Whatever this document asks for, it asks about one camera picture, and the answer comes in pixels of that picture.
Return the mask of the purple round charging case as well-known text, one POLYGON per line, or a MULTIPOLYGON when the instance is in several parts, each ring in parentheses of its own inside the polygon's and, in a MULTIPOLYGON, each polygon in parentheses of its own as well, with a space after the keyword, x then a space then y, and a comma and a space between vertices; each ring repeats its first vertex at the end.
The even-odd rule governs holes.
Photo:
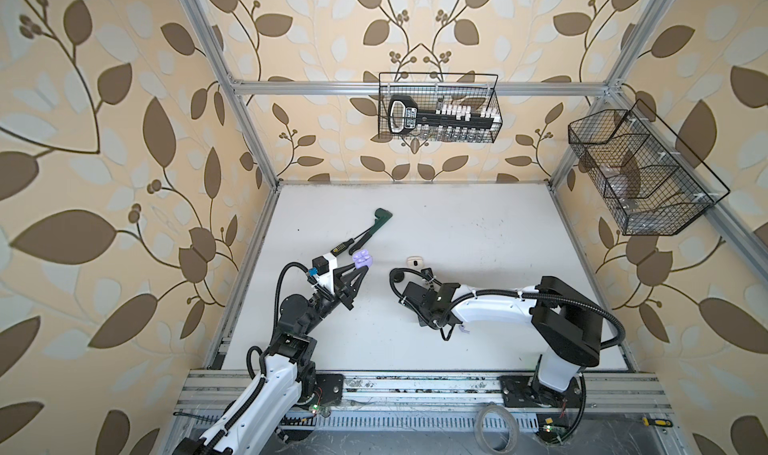
POLYGON ((373 265, 372 256, 367 250, 355 251, 352 255, 352 259, 356 269, 364 267, 370 268, 373 265))

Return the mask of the cream earbud charging case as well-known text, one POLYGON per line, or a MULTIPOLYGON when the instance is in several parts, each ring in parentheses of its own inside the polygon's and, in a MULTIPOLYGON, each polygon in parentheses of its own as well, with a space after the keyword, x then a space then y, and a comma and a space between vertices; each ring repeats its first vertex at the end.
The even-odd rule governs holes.
POLYGON ((406 260, 406 265, 408 268, 414 270, 422 270, 425 267, 424 260, 420 256, 408 257, 406 260))

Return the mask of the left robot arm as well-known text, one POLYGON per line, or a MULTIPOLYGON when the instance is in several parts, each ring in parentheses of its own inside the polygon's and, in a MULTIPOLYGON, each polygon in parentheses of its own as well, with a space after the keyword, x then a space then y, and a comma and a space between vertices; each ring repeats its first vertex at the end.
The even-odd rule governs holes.
POLYGON ((312 361, 317 341, 310 333, 336 307, 353 308, 371 266, 368 260, 339 267, 331 256, 316 258, 310 268, 286 264, 276 284, 270 343, 264 349, 253 346, 246 355, 250 384, 210 428, 196 438, 182 439, 173 452, 259 454, 291 408, 320 399, 312 361), (291 269, 299 270, 314 289, 311 298, 280 298, 291 269))

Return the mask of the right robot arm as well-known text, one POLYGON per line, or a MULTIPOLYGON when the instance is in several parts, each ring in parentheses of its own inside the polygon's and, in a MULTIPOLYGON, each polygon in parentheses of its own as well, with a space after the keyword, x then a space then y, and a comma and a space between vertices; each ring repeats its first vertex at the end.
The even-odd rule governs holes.
POLYGON ((535 329, 547 349, 523 393, 539 405, 565 405, 571 382, 584 369, 598 366, 601 352, 626 337, 616 316, 554 276, 525 288, 475 289, 443 283, 429 269, 395 268, 389 273, 389 285, 399 303, 422 326, 437 330, 445 342, 456 327, 471 322, 535 329))

